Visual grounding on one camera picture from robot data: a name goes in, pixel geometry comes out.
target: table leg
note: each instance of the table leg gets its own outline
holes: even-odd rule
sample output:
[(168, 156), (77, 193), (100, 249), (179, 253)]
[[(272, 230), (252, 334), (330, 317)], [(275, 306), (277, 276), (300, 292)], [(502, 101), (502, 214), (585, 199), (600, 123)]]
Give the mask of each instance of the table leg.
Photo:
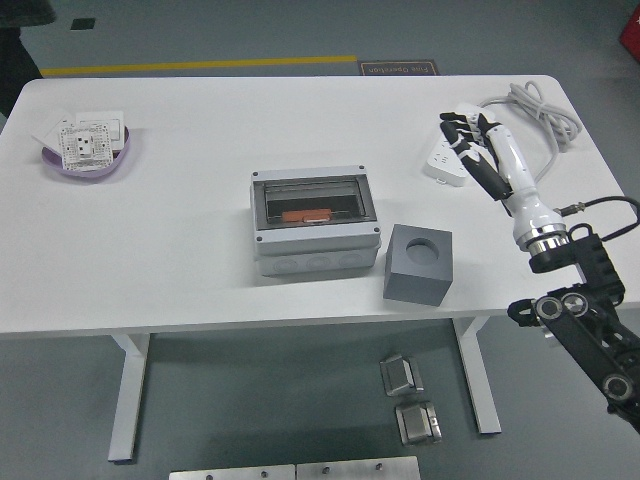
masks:
[(109, 461), (127, 461), (133, 458), (133, 445), (138, 424), (142, 383), (149, 350), (148, 333), (136, 335), (112, 335), (125, 351), (120, 393), (113, 421)]
[(467, 376), (467, 385), (471, 394), (473, 410), (476, 414), (478, 431), (480, 433), (500, 433), (500, 420), (493, 403), (493, 395), (489, 386), (489, 379), (482, 361), (480, 345), (478, 345), (477, 333), (489, 320), (489, 317), (455, 318), (453, 326), (458, 338), (460, 355), (464, 372)]

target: metal bracket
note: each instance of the metal bracket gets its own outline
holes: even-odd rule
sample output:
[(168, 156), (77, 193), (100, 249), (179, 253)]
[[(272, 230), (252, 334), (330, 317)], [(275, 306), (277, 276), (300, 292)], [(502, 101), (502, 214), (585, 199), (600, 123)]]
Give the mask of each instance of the metal bracket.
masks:
[(396, 407), (400, 438), (405, 446), (442, 440), (436, 411), (431, 402)]
[(424, 392), (418, 364), (412, 357), (393, 355), (380, 362), (380, 372), (389, 397)]

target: black cable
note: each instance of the black cable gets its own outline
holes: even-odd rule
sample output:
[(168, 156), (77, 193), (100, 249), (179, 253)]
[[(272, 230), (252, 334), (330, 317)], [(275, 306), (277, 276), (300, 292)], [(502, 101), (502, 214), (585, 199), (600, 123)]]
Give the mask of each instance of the black cable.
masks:
[(610, 233), (609, 235), (607, 235), (605, 237), (602, 237), (602, 241), (603, 242), (608, 242), (609, 240), (613, 240), (614, 238), (618, 238), (618, 237), (624, 235), (625, 233), (629, 233), (631, 230), (633, 230), (638, 225), (640, 225), (640, 216), (638, 216), (638, 212), (640, 211), (640, 202), (638, 202), (637, 200), (635, 200), (635, 199), (633, 199), (631, 197), (627, 197), (627, 196), (615, 196), (614, 195), (614, 196), (609, 196), (609, 197), (596, 198), (595, 200), (591, 200), (589, 202), (576, 203), (574, 205), (569, 205), (566, 208), (561, 208), (559, 210), (559, 212), (560, 212), (560, 215), (562, 215), (563, 217), (567, 217), (569, 215), (573, 215), (574, 213), (582, 212), (582, 211), (584, 211), (585, 208), (591, 207), (593, 205), (597, 205), (599, 203), (604, 203), (604, 202), (627, 202), (627, 203), (629, 203), (632, 207), (634, 207), (634, 213), (636, 214), (636, 221), (635, 221), (635, 223), (629, 224), (626, 227), (622, 227), (621, 229), (616, 230), (615, 232)]

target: robotic arm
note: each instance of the robotic arm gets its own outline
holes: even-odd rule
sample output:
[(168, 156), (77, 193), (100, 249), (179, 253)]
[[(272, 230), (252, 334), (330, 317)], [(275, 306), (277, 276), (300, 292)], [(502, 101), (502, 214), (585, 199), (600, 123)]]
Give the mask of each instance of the robotic arm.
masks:
[[(514, 240), (520, 250), (529, 252), (532, 271), (575, 265), (584, 282), (539, 299), (516, 301), (507, 314), (522, 327), (550, 331), (605, 396), (608, 412), (640, 433), (640, 338), (616, 314), (625, 289), (603, 245), (635, 228), (640, 219), (602, 239), (587, 224), (567, 231), (563, 220), (603, 201), (629, 202), (636, 215), (640, 204), (628, 197), (607, 197), (553, 210), (540, 200), (524, 156), (504, 125), (490, 123), (482, 114), (443, 113), (440, 118), (442, 132), (462, 164), (514, 219)], [(478, 146), (493, 157), (495, 169)], [(579, 229), (587, 234), (574, 239)]]

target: electrical box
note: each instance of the electrical box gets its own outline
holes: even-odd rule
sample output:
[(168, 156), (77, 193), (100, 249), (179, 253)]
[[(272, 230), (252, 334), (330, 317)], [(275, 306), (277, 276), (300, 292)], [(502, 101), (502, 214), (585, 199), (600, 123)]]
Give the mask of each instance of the electrical box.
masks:
[(253, 172), (251, 209), (261, 275), (375, 263), (380, 224), (363, 166)]

